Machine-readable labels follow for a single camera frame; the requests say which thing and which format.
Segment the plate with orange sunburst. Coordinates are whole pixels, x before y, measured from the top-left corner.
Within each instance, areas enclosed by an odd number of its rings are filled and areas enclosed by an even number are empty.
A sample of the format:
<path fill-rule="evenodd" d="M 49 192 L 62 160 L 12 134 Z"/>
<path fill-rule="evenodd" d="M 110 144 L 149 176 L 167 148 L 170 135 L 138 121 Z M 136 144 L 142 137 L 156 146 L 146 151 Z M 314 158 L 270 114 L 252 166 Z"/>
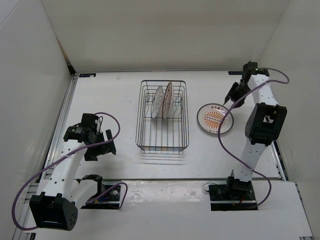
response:
<path fill-rule="evenodd" d="M 225 106 L 218 103 L 205 104 L 197 111 L 197 123 L 203 131 L 209 134 L 217 135 L 219 126 L 221 126 L 220 133 L 226 134 L 234 126 L 234 117 L 231 113 L 222 122 L 227 111 Z"/>

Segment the white plate blue cloud motif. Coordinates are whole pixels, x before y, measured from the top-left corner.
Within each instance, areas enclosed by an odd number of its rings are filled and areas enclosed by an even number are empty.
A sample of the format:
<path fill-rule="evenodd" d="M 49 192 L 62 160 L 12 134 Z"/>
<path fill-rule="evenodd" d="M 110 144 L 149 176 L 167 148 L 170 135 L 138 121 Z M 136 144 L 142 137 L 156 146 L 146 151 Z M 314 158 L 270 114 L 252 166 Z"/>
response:
<path fill-rule="evenodd" d="M 158 112 L 163 104 L 163 96 L 164 96 L 163 87 L 160 85 L 154 94 L 154 98 L 152 102 L 152 111 L 151 111 L 152 118 L 157 117 Z"/>

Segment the white plate red pattern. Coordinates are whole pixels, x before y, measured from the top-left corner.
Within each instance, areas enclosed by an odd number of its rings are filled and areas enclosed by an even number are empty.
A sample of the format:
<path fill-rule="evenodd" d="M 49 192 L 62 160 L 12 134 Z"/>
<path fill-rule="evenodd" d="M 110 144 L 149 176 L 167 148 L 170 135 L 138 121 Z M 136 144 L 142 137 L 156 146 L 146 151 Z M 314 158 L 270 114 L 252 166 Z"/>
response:
<path fill-rule="evenodd" d="M 164 93 L 164 99 L 162 104 L 162 118 L 166 119 L 168 117 L 171 102 L 173 97 L 173 84 L 170 81 L 166 87 L 165 93 Z"/>

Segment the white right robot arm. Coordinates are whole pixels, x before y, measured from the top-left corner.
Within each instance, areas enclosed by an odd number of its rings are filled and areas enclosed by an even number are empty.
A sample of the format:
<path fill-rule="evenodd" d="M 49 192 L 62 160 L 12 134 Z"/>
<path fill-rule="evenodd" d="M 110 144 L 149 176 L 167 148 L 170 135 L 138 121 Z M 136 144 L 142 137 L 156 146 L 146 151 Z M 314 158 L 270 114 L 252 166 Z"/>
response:
<path fill-rule="evenodd" d="M 256 62 L 248 62 L 242 68 L 239 82 L 233 83 L 224 102 L 232 101 L 232 108 L 239 108 L 252 95 L 254 108 L 245 125 L 246 142 L 239 165 L 227 178 L 224 193 L 236 200 L 249 192 L 252 178 L 262 153 L 276 141 L 283 127 L 287 108 L 276 101 L 271 87 L 269 69 L 259 68 Z"/>

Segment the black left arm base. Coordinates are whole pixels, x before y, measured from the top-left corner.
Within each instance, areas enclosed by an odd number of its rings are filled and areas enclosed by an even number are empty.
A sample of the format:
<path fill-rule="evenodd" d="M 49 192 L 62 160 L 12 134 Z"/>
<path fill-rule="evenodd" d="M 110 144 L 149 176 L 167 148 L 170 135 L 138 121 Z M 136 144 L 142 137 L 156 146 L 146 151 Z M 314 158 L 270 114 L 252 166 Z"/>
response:
<path fill-rule="evenodd" d="M 115 185 L 103 185 L 104 190 L 110 190 L 99 199 L 92 203 L 86 204 L 81 209 L 87 210 L 120 210 L 128 193 L 128 185 L 125 182 L 116 183 Z"/>

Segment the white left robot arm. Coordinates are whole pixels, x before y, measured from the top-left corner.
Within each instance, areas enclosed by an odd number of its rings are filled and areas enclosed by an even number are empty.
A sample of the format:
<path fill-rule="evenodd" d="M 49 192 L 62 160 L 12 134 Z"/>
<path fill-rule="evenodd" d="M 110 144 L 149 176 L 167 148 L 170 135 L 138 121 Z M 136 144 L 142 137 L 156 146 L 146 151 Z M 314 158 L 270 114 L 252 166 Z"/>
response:
<path fill-rule="evenodd" d="M 63 140 L 65 159 L 55 163 L 48 183 L 29 202 L 37 228 L 71 231 L 79 209 L 105 194 L 102 176 L 75 176 L 81 160 L 97 161 L 100 155 L 116 154 L 111 130 L 98 132 L 96 127 L 70 126 Z"/>

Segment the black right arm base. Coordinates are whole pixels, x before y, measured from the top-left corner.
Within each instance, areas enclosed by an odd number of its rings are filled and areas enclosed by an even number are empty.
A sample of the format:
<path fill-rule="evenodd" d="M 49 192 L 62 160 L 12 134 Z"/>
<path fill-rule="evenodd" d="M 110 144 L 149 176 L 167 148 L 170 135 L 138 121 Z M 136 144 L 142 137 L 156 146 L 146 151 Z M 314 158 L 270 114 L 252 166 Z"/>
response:
<path fill-rule="evenodd" d="M 227 180 L 224 184 L 207 182 L 202 187 L 209 194 L 211 211 L 257 211 L 258 203 L 251 182 Z"/>

